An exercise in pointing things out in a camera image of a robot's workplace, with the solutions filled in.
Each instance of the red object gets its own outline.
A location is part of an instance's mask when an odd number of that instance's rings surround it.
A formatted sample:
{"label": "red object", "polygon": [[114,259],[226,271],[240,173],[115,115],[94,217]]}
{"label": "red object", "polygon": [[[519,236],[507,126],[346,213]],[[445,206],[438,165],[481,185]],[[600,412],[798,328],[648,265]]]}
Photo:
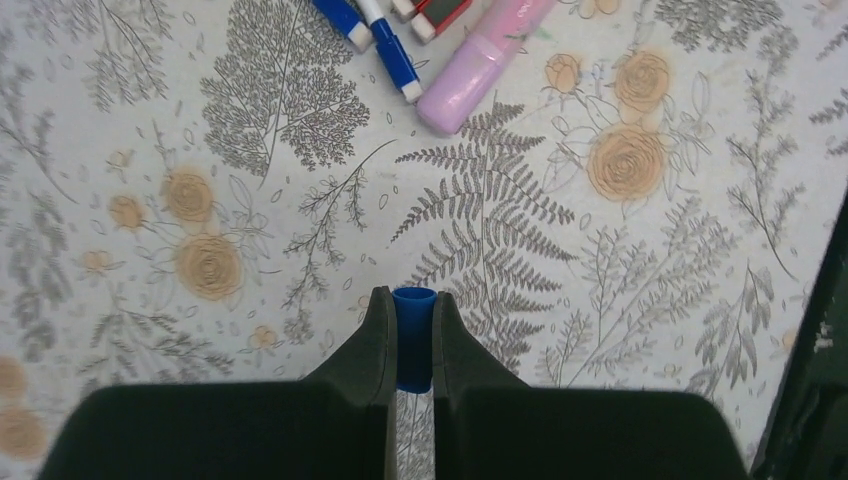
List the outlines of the red object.
{"label": "red object", "polygon": [[441,35],[471,5],[471,0],[424,0],[415,8]]}

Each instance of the patterned fabric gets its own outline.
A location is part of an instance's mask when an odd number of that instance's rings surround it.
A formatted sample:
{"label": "patterned fabric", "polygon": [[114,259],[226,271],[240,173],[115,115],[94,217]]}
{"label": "patterned fabric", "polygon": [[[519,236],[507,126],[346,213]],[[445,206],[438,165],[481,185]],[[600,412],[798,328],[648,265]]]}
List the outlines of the patterned fabric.
{"label": "patterned fabric", "polygon": [[[425,86],[486,3],[397,26]],[[305,0],[0,18],[0,478],[94,389],[305,375],[376,285],[533,384],[697,392],[752,460],[846,187],[848,2],[560,0],[455,138]],[[429,397],[398,417],[432,478]]]}

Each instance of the pink marker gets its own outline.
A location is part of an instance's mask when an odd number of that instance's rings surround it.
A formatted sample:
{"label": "pink marker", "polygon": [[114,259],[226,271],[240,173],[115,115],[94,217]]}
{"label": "pink marker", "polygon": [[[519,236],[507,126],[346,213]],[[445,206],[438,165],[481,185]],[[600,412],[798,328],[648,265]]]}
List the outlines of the pink marker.
{"label": "pink marker", "polygon": [[494,0],[435,83],[418,100],[418,115],[454,134],[542,23],[557,0]]}

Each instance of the pink cap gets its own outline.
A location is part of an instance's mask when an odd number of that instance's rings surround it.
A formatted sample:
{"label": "pink cap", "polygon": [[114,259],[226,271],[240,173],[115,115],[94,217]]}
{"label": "pink cap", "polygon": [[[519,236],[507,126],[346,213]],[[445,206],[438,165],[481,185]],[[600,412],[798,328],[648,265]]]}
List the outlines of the pink cap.
{"label": "pink cap", "polygon": [[500,78],[508,55],[471,34],[418,100],[418,115],[439,132],[454,134]]}

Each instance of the blue marker cap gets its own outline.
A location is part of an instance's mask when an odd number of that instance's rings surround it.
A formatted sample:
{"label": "blue marker cap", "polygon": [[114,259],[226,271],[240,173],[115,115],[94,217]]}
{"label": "blue marker cap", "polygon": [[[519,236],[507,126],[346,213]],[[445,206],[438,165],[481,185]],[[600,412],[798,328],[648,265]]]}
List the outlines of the blue marker cap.
{"label": "blue marker cap", "polygon": [[403,93],[407,102],[418,100],[424,93],[418,81],[418,74],[415,73],[415,67],[409,61],[409,55],[400,40],[392,32],[389,22],[385,18],[375,21],[371,24],[371,33],[377,39],[377,53],[392,77],[392,83]]}
{"label": "blue marker cap", "polygon": [[397,387],[426,393],[433,380],[433,307],[438,294],[429,288],[392,292],[398,319]]}
{"label": "blue marker cap", "polygon": [[374,41],[371,30],[359,18],[359,13],[345,0],[312,0],[312,4],[360,53],[367,50]]}

